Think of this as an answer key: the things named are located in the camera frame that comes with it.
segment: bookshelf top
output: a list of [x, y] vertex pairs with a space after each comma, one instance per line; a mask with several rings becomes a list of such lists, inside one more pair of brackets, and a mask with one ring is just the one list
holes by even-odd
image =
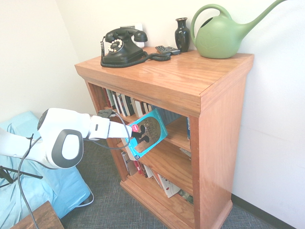
[[[144, 50], [156, 52], [152, 47]], [[148, 60], [128, 68], [103, 68], [101, 57], [76, 64], [75, 68], [88, 83], [185, 116], [199, 117], [205, 91], [218, 87], [214, 92], [218, 94], [226, 85], [233, 85], [242, 74], [250, 71], [253, 58], [252, 54], [238, 53], [229, 59], [208, 59], [193, 50], [171, 56], [169, 61]]]

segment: green watering can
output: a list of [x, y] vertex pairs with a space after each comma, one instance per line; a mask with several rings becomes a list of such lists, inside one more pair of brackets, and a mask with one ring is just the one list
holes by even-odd
[[[255, 20], [247, 24], [238, 24], [232, 20], [229, 12], [222, 6], [209, 4], [201, 7], [193, 17], [191, 38], [201, 56], [214, 59], [225, 59], [234, 56], [243, 38], [257, 25], [274, 7], [285, 0], [276, 0]], [[199, 14], [206, 9], [217, 9], [220, 14], [208, 19], [199, 29], [197, 38], [194, 26]]]

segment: rotary phone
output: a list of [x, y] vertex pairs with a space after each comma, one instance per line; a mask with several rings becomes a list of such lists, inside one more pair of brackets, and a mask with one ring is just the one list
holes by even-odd
[[[143, 31], [132, 28], [119, 28], [112, 30], [101, 41], [101, 66], [107, 68], [124, 68], [143, 63], [148, 59], [155, 61], [167, 61], [171, 57], [158, 53], [148, 54], [132, 41], [146, 42], [147, 35]], [[105, 56], [104, 39], [109, 42], [108, 54]]]

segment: carpet floor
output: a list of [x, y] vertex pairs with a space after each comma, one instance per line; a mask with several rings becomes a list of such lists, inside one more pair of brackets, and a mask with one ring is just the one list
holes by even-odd
[[[94, 202], [75, 208], [61, 219], [66, 229], [167, 229], [154, 215], [120, 186], [120, 176], [110, 150], [84, 143], [77, 168], [94, 194]], [[273, 229], [233, 205], [221, 229]]]

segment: watering can spout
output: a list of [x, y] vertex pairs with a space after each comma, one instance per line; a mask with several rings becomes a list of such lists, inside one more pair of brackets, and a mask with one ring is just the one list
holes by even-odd
[[271, 10], [273, 10], [278, 4], [286, 0], [276, 0], [272, 3], [264, 12], [262, 12], [256, 19], [252, 22], [242, 25], [241, 37], [245, 37]]

